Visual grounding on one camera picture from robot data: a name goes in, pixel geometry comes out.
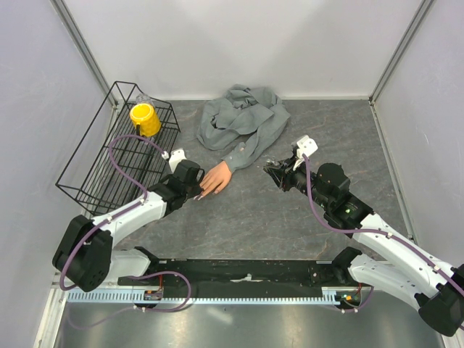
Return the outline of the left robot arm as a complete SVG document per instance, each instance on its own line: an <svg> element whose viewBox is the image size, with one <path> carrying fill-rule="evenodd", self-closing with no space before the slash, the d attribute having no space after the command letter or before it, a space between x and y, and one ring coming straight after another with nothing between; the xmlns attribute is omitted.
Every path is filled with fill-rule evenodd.
<svg viewBox="0 0 464 348"><path fill-rule="evenodd" d="M180 209L200 194L199 182L204 170L191 160L182 159L172 174L119 209L88 219L74 217L52 258L52 265L73 286L89 292L107 279L134 276L143 285L159 277L159 268L151 263L141 247L115 251L115 246L139 228Z"/></svg>

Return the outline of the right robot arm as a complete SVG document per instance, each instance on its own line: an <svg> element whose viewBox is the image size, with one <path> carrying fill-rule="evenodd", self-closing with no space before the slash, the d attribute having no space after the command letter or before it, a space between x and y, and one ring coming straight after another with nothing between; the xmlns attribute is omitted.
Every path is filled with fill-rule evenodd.
<svg viewBox="0 0 464 348"><path fill-rule="evenodd" d="M297 189L311 209L321 207L318 222L342 233L382 256L380 265L363 253L332 267L335 282L365 283L391 294L418 311L422 320L443 336L463 329L463 267L424 251L392 228L378 213L349 190L350 179L341 165L325 163L310 171L309 160L269 161L263 170L282 191Z"/></svg>

